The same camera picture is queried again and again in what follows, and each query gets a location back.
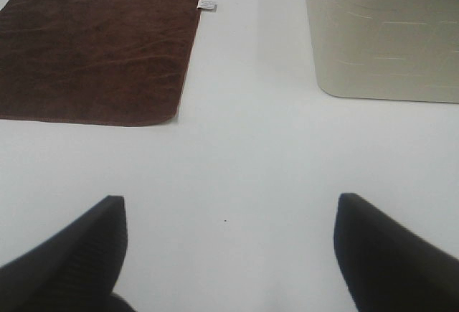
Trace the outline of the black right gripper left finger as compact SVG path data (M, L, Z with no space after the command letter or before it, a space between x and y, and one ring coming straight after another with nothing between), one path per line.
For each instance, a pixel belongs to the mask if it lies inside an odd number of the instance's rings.
M107 196L1 267L1 310L132 311L113 291L127 246L124 199Z

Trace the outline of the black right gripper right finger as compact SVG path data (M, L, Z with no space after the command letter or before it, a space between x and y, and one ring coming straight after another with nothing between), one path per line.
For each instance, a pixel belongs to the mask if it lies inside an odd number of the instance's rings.
M333 246L358 311L458 310L458 259L358 194L339 197Z

